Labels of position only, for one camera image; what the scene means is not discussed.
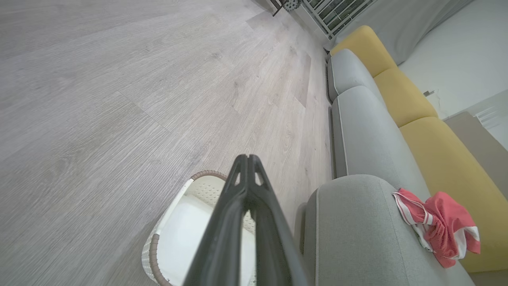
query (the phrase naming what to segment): wooden floor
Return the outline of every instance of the wooden floor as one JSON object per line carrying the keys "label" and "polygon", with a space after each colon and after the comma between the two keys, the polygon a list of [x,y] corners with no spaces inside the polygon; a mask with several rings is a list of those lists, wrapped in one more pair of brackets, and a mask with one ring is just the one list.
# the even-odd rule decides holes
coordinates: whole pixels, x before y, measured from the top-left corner
{"label": "wooden floor", "polygon": [[332,176],[325,54],[255,1],[2,1],[0,285],[154,285],[158,217],[242,153],[293,229]]}

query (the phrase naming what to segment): gray curtain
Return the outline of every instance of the gray curtain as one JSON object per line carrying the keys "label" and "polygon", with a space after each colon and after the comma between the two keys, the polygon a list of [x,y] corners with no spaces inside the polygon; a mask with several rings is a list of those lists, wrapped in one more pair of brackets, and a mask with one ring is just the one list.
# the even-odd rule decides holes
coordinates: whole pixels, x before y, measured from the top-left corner
{"label": "gray curtain", "polygon": [[398,65],[433,28],[472,0],[377,0],[330,40],[332,49],[356,28],[370,26]]}

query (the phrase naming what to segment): white basket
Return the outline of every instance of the white basket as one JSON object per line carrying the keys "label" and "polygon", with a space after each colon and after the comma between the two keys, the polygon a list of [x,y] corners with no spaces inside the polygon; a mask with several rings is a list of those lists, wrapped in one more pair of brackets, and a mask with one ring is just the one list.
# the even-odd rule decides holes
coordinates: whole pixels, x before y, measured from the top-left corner
{"label": "white basket", "polygon": [[[216,171],[192,176],[160,217],[141,252],[143,269],[161,286],[181,286],[226,182]],[[244,217],[240,284],[256,285],[256,224]]]}

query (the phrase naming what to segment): sofa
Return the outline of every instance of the sofa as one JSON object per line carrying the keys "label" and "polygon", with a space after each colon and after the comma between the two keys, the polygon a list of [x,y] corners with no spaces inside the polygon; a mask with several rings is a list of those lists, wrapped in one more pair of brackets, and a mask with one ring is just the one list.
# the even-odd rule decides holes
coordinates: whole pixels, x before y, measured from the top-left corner
{"label": "sofa", "polygon": [[[301,244],[316,285],[474,285],[469,273],[508,269],[508,202],[432,105],[362,26],[327,63],[337,179],[301,209]],[[438,191],[477,224],[481,254],[443,268],[391,195]]]}

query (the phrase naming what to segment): red cloth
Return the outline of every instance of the red cloth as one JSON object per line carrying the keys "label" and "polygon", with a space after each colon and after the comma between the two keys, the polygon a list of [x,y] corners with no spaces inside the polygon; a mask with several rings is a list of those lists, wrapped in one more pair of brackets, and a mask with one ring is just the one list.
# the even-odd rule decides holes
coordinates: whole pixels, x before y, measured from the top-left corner
{"label": "red cloth", "polygon": [[480,253],[480,234],[473,218],[448,194],[438,192],[425,203],[402,188],[392,195],[404,221],[444,268],[464,258],[466,250]]}

